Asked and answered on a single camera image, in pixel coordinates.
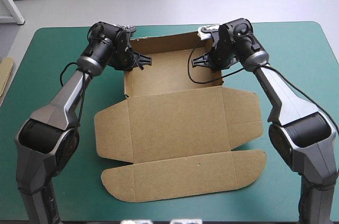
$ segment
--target silver metal part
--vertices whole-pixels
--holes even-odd
[[[291,169],[294,172],[303,174],[308,181],[314,184],[326,184],[330,182],[327,178],[337,172],[333,151],[336,129],[322,111],[318,111],[318,113],[321,114],[331,128],[331,134],[328,138],[308,147],[298,147],[292,141],[286,129],[282,128],[282,131],[293,151]]]
[[[319,111],[316,105],[298,97],[276,72],[261,67],[254,74],[273,106],[268,122],[283,126]]]
[[[270,55],[262,50],[252,54],[243,62],[243,67],[246,71],[254,71],[257,66],[267,64],[269,62]]]
[[[128,42],[133,37],[133,34],[137,31],[137,28],[135,26],[131,26],[131,25],[118,25],[118,24],[114,24],[114,26],[119,27],[119,28],[123,28],[123,30],[127,34],[127,41]]]
[[[88,74],[85,74],[85,87],[91,79]],[[77,122],[75,109],[81,99],[82,83],[83,73],[76,71],[53,100],[34,111],[30,118],[61,130],[75,126]]]
[[[174,219],[169,224],[202,224],[201,219]]]
[[[101,75],[103,68],[91,57],[80,56],[76,61],[85,71],[88,71],[93,77]]]

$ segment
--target black cable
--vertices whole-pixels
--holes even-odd
[[[267,66],[267,65],[262,65],[260,66],[262,68],[266,68],[269,70],[274,71],[275,73],[277,73],[286,83],[288,83],[291,87],[293,87],[296,91],[298,91],[300,94],[302,94],[303,96],[305,96],[305,98],[307,98],[309,101],[311,101],[313,104],[315,104],[321,111],[323,111],[328,118],[331,120],[331,122],[333,123],[335,129],[337,130],[337,132],[339,132],[339,128],[338,125],[336,124],[336,122],[334,121],[334,119],[330,116],[330,114],[324,110],[318,103],[316,103],[314,100],[311,99],[311,97],[309,97],[306,93],[304,93],[302,90],[300,90],[298,87],[296,87],[293,83],[291,83],[287,78],[285,78],[278,70],[272,68],[271,66]]]
[[[83,107],[84,107],[84,101],[85,101],[85,91],[86,91],[86,74],[89,75],[89,77],[91,77],[91,74],[88,72],[88,71],[85,71],[84,68],[79,65],[78,63],[76,62],[70,62],[68,63],[65,68],[62,70],[62,72],[60,73],[60,83],[61,83],[61,86],[63,86],[63,74],[65,73],[65,71],[67,70],[67,68],[70,66],[70,65],[77,65],[78,68],[77,70],[81,71],[83,73],[83,77],[82,77],[82,90],[81,90],[81,103],[80,103],[80,109],[79,109],[79,114],[78,114],[78,120],[75,124],[75,127],[74,127],[74,133],[72,135],[72,140],[70,140],[68,142],[68,144],[66,145],[66,148],[69,147],[69,145],[71,144],[71,142],[73,142],[73,138],[76,136],[77,134],[77,131],[78,131],[78,128],[80,127],[80,120],[81,120],[81,116],[82,116],[82,113],[83,113]]]
[[[99,30],[99,33],[98,33],[97,35],[100,36],[101,33],[104,31],[104,26],[103,26],[102,22],[97,22],[97,23],[93,24],[93,25],[90,27],[90,29],[88,30],[88,32],[87,32],[87,41],[88,41],[88,44],[90,45],[91,51],[93,50],[92,40],[101,41],[101,39],[98,39],[98,38],[91,38],[91,37],[90,37],[90,33],[92,33],[92,31],[93,31],[98,25],[100,25],[100,30]]]
[[[60,73],[60,84],[61,84],[61,86],[64,86],[64,84],[63,84],[63,75],[64,75],[64,73],[65,73],[65,71],[68,69],[68,67],[69,66],[71,66],[71,65],[78,65],[78,63],[76,63],[76,62],[70,62],[69,64],[67,64],[66,66],[65,66],[65,68],[62,70],[62,72]]]
[[[209,80],[209,81],[205,81],[205,82],[195,81],[195,80],[192,78],[191,73],[190,73],[190,61],[191,61],[191,58],[192,58],[192,55],[193,55],[194,51],[196,50],[196,48],[198,47],[198,45],[200,44],[200,42],[201,42],[201,40],[200,40],[197,44],[195,44],[194,48],[192,49],[192,51],[191,51],[191,53],[190,53],[190,55],[189,55],[188,64],[187,64],[187,73],[188,73],[188,76],[189,76],[189,78],[190,78],[190,80],[191,80],[192,82],[194,82],[194,83],[196,83],[196,84],[208,84],[208,83],[211,83],[211,82],[214,82],[214,81],[223,79],[223,78],[225,78],[225,77],[229,77],[229,76],[231,76],[231,75],[234,75],[234,74],[236,74],[236,73],[238,73],[238,72],[240,72],[240,71],[242,71],[242,70],[245,69],[245,68],[241,68],[241,69],[236,70],[236,71],[234,71],[234,72],[232,72],[232,73],[226,74],[226,75],[224,75],[224,76],[222,76],[222,77],[218,77],[218,78],[215,78],[215,79],[212,79],[212,80]]]

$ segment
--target corrugated cardboard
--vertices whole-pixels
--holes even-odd
[[[222,86],[131,97],[94,121],[98,154],[131,163],[231,151],[263,132],[257,96]]]
[[[261,174],[264,152],[231,151],[262,134],[258,98],[222,87],[222,80],[192,83],[187,63],[198,41],[196,32],[132,41],[153,64],[126,72],[127,99],[94,118],[98,154],[134,163],[102,173],[116,198],[145,202],[235,190]],[[201,41],[194,57],[210,47]],[[221,76],[202,67],[191,74],[201,81]]]
[[[266,163],[261,150],[227,151],[106,169],[108,192],[126,202],[147,202],[220,191],[253,183]]]
[[[13,59],[5,57],[0,63],[0,96],[3,94],[6,83],[13,68]]]

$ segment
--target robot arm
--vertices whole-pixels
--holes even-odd
[[[330,118],[314,103],[298,97],[270,67],[269,54],[253,35],[248,20],[200,29],[200,35],[204,34],[212,36],[214,43],[210,52],[193,59],[193,67],[221,70],[239,61],[256,76],[272,104],[267,120],[272,123],[271,142],[291,170],[302,176],[299,222],[332,223],[337,169],[333,148],[336,128]]]
[[[93,77],[107,65],[117,70],[151,65],[151,58],[132,50],[129,40],[135,30],[132,26],[94,24],[88,32],[88,46],[77,60],[78,69],[18,132],[16,181],[31,223],[61,223],[51,178],[62,171],[78,146],[75,111]]]

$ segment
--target wire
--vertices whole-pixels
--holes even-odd
[[[64,86],[64,84],[63,84],[63,75],[64,75],[64,73],[65,73],[65,71],[68,69],[68,67],[69,66],[71,66],[71,65],[78,65],[78,63],[76,63],[76,62],[70,62],[69,64],[67,64],[66,66],[65,66],[65,68],[62,70],[62,72],[60,73],[60,84],[61,84],[61,86]]]
[[[70,62],[70,63],[68,63],[65,66],[65,68],[60,73],[60,83],[61,83],[61,86],[64,86],[64,84],[63,84],[63,74],[65,73],[65,71],[67,70],[67,68],[70,65],[77,65],[78,66],[77,70],[79,70],[79,71],[81,71],[83,73],[83,77],[82,77],[82,89],[81,89],[81,103],[80,103],[80,109],[79,109],[79,114],[78,114],[78,120],[77,120],[77,122],[75,124],[75,127],[74,127],[74,133],[72,135],[72,139],[68,141],[68,144],[66,145],[66,148],[68,148],[69,145],[73,142],[73,139],[74,139],[74,137],[76,136],[76,134],[78,132],[78,128],[80,127],[80,120],[81,120],[81,116],[82,116],[82,113],[83,113],[83,107],[84,107],[84,101],[85,101],[86,74],[88,74],[89,77],[91,77],[91,74],[88,71],[84,70],[84,68],[81,65],[79,65],[77,62]]]
[[[87,32],[87,41],[88,41],[88,44],[90,45],[91,52],[92,52],[92,50],[93,50],[92,40],[101,41],[102,39],[91,38],[91,37],[90,37],[90,33],[92,33],[92,31],[99,25],[99,26],[100,26],[100,29],[99,29],[99,32],[97,33],[97,36],[100,36],[101,33],[104,31],[104,26],[103,26],[102,23],[103,23],[103,22],[97,22],[97,23],[93,24],[93,25],[90,27],[90,29],[88,30],[88,32]]]
[[[234,75],[234,74],[236,74],[236,73],[238,73],[238,72],[240,72],[240,71],[242,71],[242,70],[245,69],[245,68],[241,68],[241,69],[236,70],[236,71],[234,71],[234,72],[232,72],[232,73],[226,74],[226,75],[224,75],[224,76],[222,76],[222,77],[218,77],[218,78],[215,78],[215,79],[212,79],[212,80],[209,80],[209,81],[205,81],[205,82],[200,82],[200,81],[194,80],[194,79],[192,78],[191,72],[190,72],[190,61],[191,61],[191,58],[192,58],[192,55],[193,55],[194,51],[196,50],[196,48],[198,47],[198,45],[200,44],[200,42],[201,42],[201,40],[200,40],[197,44],[195,44],[194,48],[192,49],[192,51],[191,51],[191,53],[190,53],[190,55],[189,55],[189,59],[188,59],[188,63],[187,63],[187,73],[188,73],[188,76],[189,76],[189,78],[190,78],[190,80],[191,80],[192,82],[194,82],[194,83],[196,83],[196,84],[208,84],[208,83],[212,83],[212,82],[214,82],[214,81],[223,79],[223,78],[225,78],[225,77],[229,77],[229,76],[231,76],[231,75]]]

